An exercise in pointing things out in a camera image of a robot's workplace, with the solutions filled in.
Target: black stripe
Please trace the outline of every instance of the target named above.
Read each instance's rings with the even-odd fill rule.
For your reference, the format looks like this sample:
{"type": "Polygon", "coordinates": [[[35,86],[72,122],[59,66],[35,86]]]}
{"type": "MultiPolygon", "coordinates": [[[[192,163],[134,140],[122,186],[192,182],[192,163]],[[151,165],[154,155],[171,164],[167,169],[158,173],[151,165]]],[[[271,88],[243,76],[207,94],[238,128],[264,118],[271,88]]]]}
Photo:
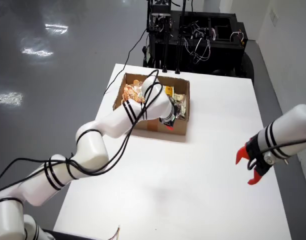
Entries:
{"type": "Polygon", "coordinates": [[[35,222],[35,233],[34,233],[34,237],[33,237],[33,240],[37,240],[38,238],[37,238],[37,235],[38,235],[38,224],[37,224],[37,221],[35,221],[34,220],[34,222],[35,222]]]}
{"type": "Polygon", "coordinates": [[[45,173],[45,176],[49,182],[49,184],[57,191],[60,191],[61,188],[55,186],[55,184],[53,183],[52,179],[50,178],[49,176],[49,171],[48,171],[48,168],[47,168],[47,162],[44,162],[44,173],[45,173]]]}
{"type": "MultiPolygon", "coordinates": [[[[277,145],[277,142],[275,141],[274,135],[273,135],[273,124],[274,124],[274,122],[275,122],[275,121],[273,121],[272,124],[271,124],[271,127],[270,127],[270,129],[269,129],[269,134],[271,135],[271,139],[272,139],[273,145],[276,146],[276,145],[277,145]]],[[[291,157],[291,156],[287,155],[286,153],[284,153],[280,148],[276,148],[276,150],[277,150],[277,152],[278,152],[279,154],[281,154],[281,155],[284,156],[285,158],[291,157]]]]}
{"type": "Polygon", "coordinates": [[[20,199],[16,198],[16,197],[3,197],[3,198],[0,198],[0,203],[4,202],[4,201],[16,201],[16,202],[22,204],[22,206],[23,206],[23,202],[20,199]]]}
{"type": "Polygon", "coordinates": [[[127,115],[128,115],[128,118],[129,118],[129,120],[131,121],[131,123],[132,123],[132,125],[133,125],[133,120],[132,120],[132,117],[131,117],[131,115],[130,115],[130,113],[129,113],[129,110],[128,110],[128,108],[127,108],[127,106],[125,105],[125,102],[123,102],[123,106],[124,106],[124,109],[125,109],[125,111],[126,111],[126,113],[127,113],[127,115]]]}
{"type": "MultiPolygon", "coordinates": [[[[270,125],[268,125],[265,129],[265,141],[266,141],[266,144],[267,144],[267,147],[270,148],[271,147],[271,144],[270,144],[270,141],[269,141],[269,136],[268,136],[268,129],[269,129],[270,125]]],[[[274,150],[271,150],[271,153],[277,157],[278,159],[283,159],[281,157],[279,157],[276,152],[274,150]]]]}
{"type": "Polygon", "coordinates": [[[78,145],[78,142],[80,141],[80,139],[81,139],[85,134],[87,134],[87,133],[89,133],[89,132],[97,132],[97,133],[101,134],[100,131],[99,131],[99,130],[96,130],[96,129],[89,129],[89,130],[86,130],[86,131],[84,131],[84,132],[78,137],[78,139],[76,140],[76,145],[78,145]]]}
{"type": "MultiPolygon", "coordinates": [[[[141,102],[141,113],[142,113],[142,110],[143,110],[143,108],[142,108],[142,102],[141,102]]],[[[143,118],[143,120],[144,120],[144,112],[142,113],[142,118],[143,118]]]]}
{"type": "Polygon", "coordinates": [[[39,235],[40,235],[40,228],[39,228],[39,225],[37,224],[37,222],[35,221],[36,223],[36,227],[37,227],[37,236],[36,236],[36,240],[39,239],[39,235]]]}
{"type": "Polygon", "coordinates": [[[134,113],[134,111],[133,111],[133,108],[132,108],[132,106],[131,106],[129,100],[126,100],[126,103],[127,103],[127,105],[128,105],[128,108],[131,110],[131,113],[132,113],[132,115],[133,115],[133,117],[134,117],[134,121],[135,121],[135,119],[137,119],[137,116],[135,115],[135,113],[134,113]]]}
{"type": "Polygon", "coordinates": [[[55,182],[57,183],[57,185],[59,185],[60,187],[65,187],[65,184],[63,184],[59,179],[58,177],[55,175],[55,172],[53,171],[53,167],[52,167],[52,164],[51,164],[51,158],[48,159],[48,168],[52,174],[52,177],[53,179],[55,180],[55,182]]]}

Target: wall outlet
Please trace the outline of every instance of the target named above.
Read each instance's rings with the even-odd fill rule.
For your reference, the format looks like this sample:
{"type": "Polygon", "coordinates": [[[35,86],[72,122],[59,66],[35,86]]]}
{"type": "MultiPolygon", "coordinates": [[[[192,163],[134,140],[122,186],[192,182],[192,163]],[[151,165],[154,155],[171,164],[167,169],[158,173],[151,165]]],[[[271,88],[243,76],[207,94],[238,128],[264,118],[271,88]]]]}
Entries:
{"type": "Polygon", "coordinates": [[[277,26],[278,20],[279,20],[279,16],[275,13],[275,11],[271,8],[271,11],[269,11],[269,16],[271,18],[271,21],[274,25],[274,27],[277,26]]]}

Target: black machine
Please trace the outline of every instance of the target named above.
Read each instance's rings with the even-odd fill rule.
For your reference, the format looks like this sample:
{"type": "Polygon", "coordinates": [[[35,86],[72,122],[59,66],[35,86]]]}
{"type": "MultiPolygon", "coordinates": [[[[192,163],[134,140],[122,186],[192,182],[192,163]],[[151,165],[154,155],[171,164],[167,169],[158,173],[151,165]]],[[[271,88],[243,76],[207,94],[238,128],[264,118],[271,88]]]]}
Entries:
{"type": "Polygon", "coordinates": [[[248,35],[235,14],[171,10],[171,0],[147,1],[147,46],[144,67],[254,80],[245,53],[248,35]]]}

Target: white wall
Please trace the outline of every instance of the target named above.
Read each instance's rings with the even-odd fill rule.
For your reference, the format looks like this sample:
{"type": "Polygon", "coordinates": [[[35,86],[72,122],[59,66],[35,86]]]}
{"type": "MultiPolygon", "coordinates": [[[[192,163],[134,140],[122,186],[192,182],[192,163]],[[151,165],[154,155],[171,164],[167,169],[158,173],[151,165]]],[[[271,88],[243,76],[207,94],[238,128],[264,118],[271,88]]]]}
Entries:
{"type": "Polygon", "coordinates": [[[219,12],[229,14],[231,12],[233,0],[221,0],[219,3],[219,12]]]}
{"type": "Polygon", "coordinates": [[[270,0],[221,0],[221,13],[236,14],[250,40],[258,40],[270,0]]]}
{"type": "MultiPolygon", "coordinates": [[[[306,104],[306,0],[272,0],[258,44],[283,113],[306,104]],[[271,8],[278,15],[276,27],[271,8]]],[[[306,151],[298,157],[306,178],[306,151]]]]}
{"type": "MultiPolygon", "coordinates": [[[[180,5],[181,7],[175,6],[172,4],[171,9],[175,11],[182,11],[183,0],[172,0],[173,3],[180,5]]],[[[193,0],[193,11],[194,12],[203,12],[204,0],[193,0]]],[[[191,12],[191,0],[186,1],[185,11],[191,12]]]]}

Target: yellow package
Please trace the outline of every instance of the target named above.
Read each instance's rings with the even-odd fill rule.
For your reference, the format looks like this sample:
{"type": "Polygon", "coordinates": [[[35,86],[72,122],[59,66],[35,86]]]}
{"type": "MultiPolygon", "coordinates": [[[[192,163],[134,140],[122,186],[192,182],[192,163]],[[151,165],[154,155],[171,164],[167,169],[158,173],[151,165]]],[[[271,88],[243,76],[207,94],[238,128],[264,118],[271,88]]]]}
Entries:
{"type": "Polygon", "coordinates": [[[174,87],[173,86],[163,86],[163,90],[165,91],[166,95],[171,98],[174,98],[174,87]]]}

